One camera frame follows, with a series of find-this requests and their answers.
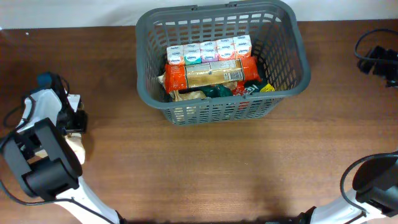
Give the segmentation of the brown white cookie bag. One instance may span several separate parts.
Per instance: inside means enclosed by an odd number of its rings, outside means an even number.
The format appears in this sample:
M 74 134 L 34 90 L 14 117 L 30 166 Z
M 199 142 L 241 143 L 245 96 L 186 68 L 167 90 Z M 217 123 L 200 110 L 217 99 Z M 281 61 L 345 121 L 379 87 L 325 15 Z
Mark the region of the brown white cookie bag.
M 70 146 L 72 151 L 75 153 L 81 165 L 85 163 L 86 152 L 83 146 L 82 134 L 72 133 L 63 136 L 66 143 Z M 44 149 L 39 150 L 34 154 L 32 158 L 28 160 L 28 163 L 38 161 L 39 159 L 47 157 L 47 153 Z

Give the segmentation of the orange cracker package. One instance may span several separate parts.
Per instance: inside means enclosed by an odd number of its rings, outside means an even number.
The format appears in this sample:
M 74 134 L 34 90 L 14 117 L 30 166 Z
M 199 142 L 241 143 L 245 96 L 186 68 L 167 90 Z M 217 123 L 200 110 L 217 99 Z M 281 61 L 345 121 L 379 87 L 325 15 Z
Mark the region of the orange cracker package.
M 256 59 L 246 57 L 184 66 L 167 64 L 164 87 L 170 93 L 201 86 L 260 79 Z

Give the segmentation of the beige paper bag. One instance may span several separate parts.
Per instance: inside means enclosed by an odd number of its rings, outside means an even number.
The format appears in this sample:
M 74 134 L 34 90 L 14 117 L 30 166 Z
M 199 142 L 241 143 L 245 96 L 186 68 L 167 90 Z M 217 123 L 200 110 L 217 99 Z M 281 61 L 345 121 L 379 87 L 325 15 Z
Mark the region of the beige paper bag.
M 195 99 L 205 99 L 206 96 L 203 91 L 195 90 L 191 91 L 188 90 L 186 93 L 183 93 L 182 90 L 174 90 L 169 93 L 173 102 L 177 101 L 186 101 L 186 100 L 195 100 Z M 193 116 L 196 113 L 196 106 L 189 106 L 186 108 L 187 116 L 183 113 L 183 108 L 175 108 L 175 116 L 177 121 L 181 122 L 184 118 L 188 118 L 189 116 Z

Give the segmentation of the green red snack bag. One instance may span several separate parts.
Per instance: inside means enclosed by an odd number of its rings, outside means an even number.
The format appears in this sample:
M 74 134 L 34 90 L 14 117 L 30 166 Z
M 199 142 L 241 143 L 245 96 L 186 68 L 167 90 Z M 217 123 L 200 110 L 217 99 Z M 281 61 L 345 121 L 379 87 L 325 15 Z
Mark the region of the green red snack bag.
M 217 85 L 201 86 L 196 90 L 202 91 L 206 97 L 218 98 L 227 96 L 251 95 L 259 92 L 275 91 L 275 88 L 266 81 L 251 80 L 227 82 Z

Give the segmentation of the white tissue multipack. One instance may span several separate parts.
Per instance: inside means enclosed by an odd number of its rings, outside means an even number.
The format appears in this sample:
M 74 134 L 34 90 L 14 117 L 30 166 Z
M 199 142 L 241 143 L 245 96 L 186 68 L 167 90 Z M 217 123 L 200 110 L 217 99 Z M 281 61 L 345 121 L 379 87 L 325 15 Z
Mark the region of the white tissue multipack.
M 167 47 L 170 65 L 195 65 L 220 60 L 236 60 L 251 56 L 249 35 L 240 35 L 214 41 L 206 41 Z

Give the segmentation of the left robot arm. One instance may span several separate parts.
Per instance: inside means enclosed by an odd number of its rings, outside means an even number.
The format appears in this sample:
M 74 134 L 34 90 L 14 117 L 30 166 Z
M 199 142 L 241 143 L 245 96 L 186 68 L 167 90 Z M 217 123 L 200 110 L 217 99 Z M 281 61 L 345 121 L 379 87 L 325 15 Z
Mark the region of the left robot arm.
M 40 200 L 26 202 L 1 189 L 21 205 L 59 205 L 81 223 L 126 223 L 83 178 L 88 115 L 80 95 L 56 73 L 40 74 L 37 83 L 23 96 L 21 120 L 2 138 L 1 155 L 24 193 Z

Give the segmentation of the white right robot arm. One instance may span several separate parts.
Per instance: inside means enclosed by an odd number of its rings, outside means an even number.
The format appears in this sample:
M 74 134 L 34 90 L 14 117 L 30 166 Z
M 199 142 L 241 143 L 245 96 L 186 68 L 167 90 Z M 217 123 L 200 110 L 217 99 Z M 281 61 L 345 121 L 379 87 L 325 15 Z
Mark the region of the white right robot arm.
M 388 87 L 397 87 L 397 52 L 380 46 L 359 58 L 363 73 L 384 76 Z M 340 179 L 341 196 L 331 203 L 312 207 L 290 223 L 366 223 L 397 215 L 397 151 L 365 156 L 353 162 Z

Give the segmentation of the grey plastic basket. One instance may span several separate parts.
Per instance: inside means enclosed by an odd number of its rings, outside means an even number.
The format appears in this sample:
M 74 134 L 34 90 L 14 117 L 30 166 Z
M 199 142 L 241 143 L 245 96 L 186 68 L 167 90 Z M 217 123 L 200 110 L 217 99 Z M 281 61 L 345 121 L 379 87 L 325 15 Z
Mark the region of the grey plastic basket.
M 171 100 L 157 79 L 164 72 L 167 47 L 244 34 L 251 38 L 257 69 L 271 92 Z M 280 0 L 150 10 L 136 24 L 136 67 L 142 101 L 176 125 L 261 118 L 282 99 L 303 92 L 311 79 L 295 13 Z

